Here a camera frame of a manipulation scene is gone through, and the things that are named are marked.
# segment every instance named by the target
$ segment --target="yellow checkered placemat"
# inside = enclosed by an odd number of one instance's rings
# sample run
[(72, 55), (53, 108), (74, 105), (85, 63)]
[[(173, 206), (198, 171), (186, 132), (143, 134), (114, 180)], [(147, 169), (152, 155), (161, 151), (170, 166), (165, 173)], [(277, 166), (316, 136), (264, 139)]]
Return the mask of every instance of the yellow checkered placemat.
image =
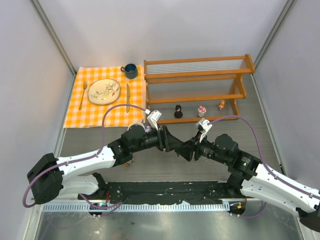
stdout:
[[(102, 125), (105, 112), (112, 106), (127, 103), (127, 84), (130, 88), (130, 104), (146, 107), (146, 82), (144, 79), (144, 68), (137, 66), (138, 76), (134, 79), (126, 78), (119, 66), (114, 67), (90, 67), (79, 68), (69, 103), (68, 112), (64, 121), (64, 128), (89, 128)], [(101, 79), (113, 79), (120, 84), (120, 95), (116, 101), (108, 105), (96, 105), (89, 101), (88, 90), (91, 84)], [(81, 97), (84, 91), (82, 108), (79, 110)], [(106, 127), (127, 127), (131, 123), (141, 122), (145, 113), (140, 109), (130, 107), (126, 112), (125, 106), (113, 109), (105, 118)]]

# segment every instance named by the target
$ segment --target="plate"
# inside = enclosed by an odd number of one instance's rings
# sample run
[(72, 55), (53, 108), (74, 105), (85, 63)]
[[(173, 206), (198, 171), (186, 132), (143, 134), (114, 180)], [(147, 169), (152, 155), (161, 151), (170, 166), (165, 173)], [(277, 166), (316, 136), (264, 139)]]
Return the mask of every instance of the plate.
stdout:
[(120, 96), (120, 90), (120, 84), (116, 80), (100, 79), (89, 87), (88, 98), (93, 104), (111, 104)]

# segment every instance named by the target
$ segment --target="fork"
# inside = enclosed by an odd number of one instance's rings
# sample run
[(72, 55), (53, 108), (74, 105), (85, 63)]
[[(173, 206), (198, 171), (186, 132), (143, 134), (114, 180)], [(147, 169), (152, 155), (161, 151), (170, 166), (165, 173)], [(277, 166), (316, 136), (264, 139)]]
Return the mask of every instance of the fork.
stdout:
[(83, 82), (83, 93), (82, 93), (82, 98), (81, 98), (79, 110), (81, 110), (81, 108), (82, 108), (82, 102), (84, 100), (85, 90), (87, 89), (87, 87), (88, 87), (87, 81), (84, 81)]

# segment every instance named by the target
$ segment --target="knife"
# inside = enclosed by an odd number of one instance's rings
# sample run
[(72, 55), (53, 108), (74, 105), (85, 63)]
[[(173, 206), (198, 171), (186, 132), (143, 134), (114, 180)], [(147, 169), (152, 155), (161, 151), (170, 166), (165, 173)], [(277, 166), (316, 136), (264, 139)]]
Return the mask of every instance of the knife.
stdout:
[[(130, 88), (129, 84), (126, 84), (126, 104), (130, 104)], [(128, 113), (130, 110), (130, 106), (126, 106), (126, 112)]]

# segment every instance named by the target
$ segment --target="wooden rack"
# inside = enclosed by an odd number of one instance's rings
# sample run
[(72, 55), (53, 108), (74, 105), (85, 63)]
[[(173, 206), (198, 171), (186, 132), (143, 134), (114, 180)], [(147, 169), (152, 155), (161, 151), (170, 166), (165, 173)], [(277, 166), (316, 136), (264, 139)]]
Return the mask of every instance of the wooden rack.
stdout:
[[(243, 84), (243, 74), (253, 74), (255, 65), (249, 54), (243, 56), (224, 56), (176, 60), (144, 61), (146, 81), (146, 105), (181, 103), (205, 100), (230, 100), (234, 115), (239, 115), (237, 99), (247, 96)], [(182, 83), (195, 81), (233, 80), (228, 94), (215, 94), (192, 97), (152, 98), (149, 85)], [(223, 116), (205, 116), (209, 121)], [(201, 117), (161, 119), (159, 124), (198, 122)]]

